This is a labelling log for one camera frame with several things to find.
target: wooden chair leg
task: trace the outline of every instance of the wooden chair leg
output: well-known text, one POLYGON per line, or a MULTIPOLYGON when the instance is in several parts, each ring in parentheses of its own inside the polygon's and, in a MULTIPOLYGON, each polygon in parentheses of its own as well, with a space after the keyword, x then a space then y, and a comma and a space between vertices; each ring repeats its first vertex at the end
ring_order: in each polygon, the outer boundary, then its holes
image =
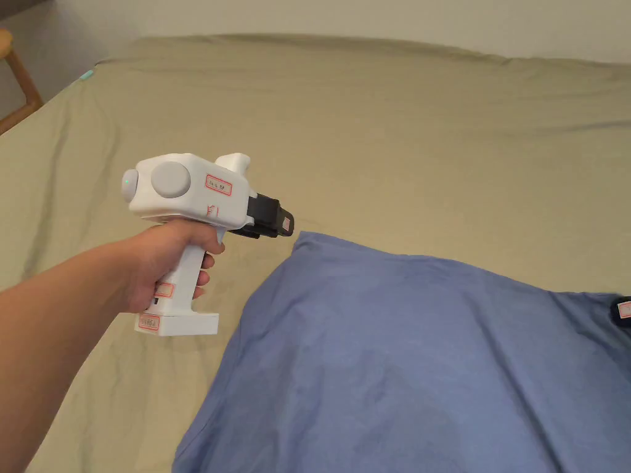
POLYGON ((4 59, 7 64, 9 64, 9 67, 18 81, 22 92, 24 92, 27 104, 0 120, 0 134, 10 128, 13 128, 44 104, 42 97, 39 95, 39 92, 33 83, 33 79, 31 79, 31 76, 22 64, 22 61, 20 61, 18 55, 15 54, 15 51, 12 50, 4 59))

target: wooden chair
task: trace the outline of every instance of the wooden chair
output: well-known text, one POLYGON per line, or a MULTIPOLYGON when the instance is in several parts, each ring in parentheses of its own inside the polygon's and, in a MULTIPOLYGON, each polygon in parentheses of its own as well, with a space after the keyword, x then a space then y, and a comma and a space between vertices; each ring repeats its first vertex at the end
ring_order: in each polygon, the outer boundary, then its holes
POLYGON ((30 114, 34 113, 44 103, 40 97, 31 76, 20 61, 20 58, 13 50, 13 36, 7 30, 0 29, 0 60, 4 59, 13 71, 24 97, 27 100, 26 105, 10 113, 7 117, 0 119, 0 134, 14 127, 30 114))

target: device grip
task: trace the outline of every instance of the device grip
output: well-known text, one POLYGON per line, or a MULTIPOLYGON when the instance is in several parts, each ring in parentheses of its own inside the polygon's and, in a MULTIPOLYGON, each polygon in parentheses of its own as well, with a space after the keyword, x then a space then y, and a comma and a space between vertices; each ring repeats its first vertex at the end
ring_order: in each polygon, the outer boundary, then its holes
MULTIPOLYGON (((225 228, 217 228, 219 243, 225 232, 225 228)), ((156 284, 155 297, 145 312, 166 316, 195 315, 191 310, 191 303, 205 254, 203 248, 188 245, 177 267, 156 284)))

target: khaki sheet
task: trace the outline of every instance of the khaki sheet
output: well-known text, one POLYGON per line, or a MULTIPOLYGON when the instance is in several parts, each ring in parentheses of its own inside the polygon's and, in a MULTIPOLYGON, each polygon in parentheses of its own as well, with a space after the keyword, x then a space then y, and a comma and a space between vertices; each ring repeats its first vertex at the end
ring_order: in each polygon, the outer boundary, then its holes
MULTIPOLYGON (((119 190, 137 161, 235 151, 298 230, 631 292, 631 66, 296 36, 140 40, 0 137, 0 287, 146 228, 119 190)), ((293 238, 225 243, 197 303, 221 313, 220 333, 157 338, 119 316, 30 472, 170 470, 246 299, 293 238)))

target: device handle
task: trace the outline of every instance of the device handle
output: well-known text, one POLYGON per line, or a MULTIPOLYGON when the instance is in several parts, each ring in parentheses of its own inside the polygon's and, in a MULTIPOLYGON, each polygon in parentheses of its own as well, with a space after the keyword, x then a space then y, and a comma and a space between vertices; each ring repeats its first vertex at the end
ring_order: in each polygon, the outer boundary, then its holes
MULTIPOLYGON (((225 228, 217 227, 219 243, 225 232, 225 228)), ((218 314, 197 313, 191 309, 205 254, 203 248, 195 245, 184 249, 177 267, 156 284, 151 305, 139 316, 136 330, 166 336, 216 333, 218 314)))

